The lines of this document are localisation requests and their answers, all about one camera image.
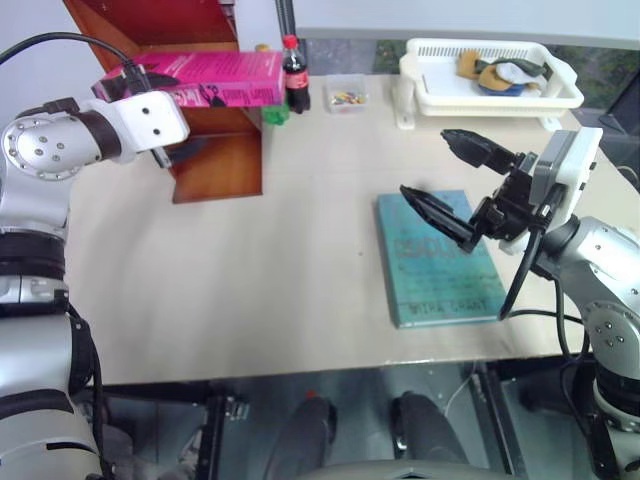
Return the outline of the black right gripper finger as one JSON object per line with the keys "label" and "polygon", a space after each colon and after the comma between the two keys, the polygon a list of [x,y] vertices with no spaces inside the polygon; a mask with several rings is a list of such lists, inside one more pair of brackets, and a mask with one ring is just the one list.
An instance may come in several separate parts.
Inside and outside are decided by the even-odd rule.
{"label": "black right gripper finger", "polygon": [[462,251],[471,253],[476,248],[481,233],[457,217],[448,204],[430,193],[405,185],[400,186],[400,193],[424,222],[453,240]]}
{"label": "black right gripper finger", "polygon": [[444,129],[440,135],[458,159],[474,168],[485,166],[504,175],[516,164],[514,153],[475,132],[464,129]]}

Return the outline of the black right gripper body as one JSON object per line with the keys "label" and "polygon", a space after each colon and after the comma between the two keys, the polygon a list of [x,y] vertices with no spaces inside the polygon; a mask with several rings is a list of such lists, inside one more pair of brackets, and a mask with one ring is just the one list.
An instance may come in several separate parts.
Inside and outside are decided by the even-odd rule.
{"label": "black right gripper body", "polygon": [[530,230],[546,230],[547,223],[536,215],[537,207],[530,203],[533,177],[529,171],[537,159],[538,155],[532,152],[479,151],[471,154],[470,165],[486,166],[506,177],[491,196],[483,198],[470,218],[473,233],[469,245],[476,245],[482,236],[514,241]]}

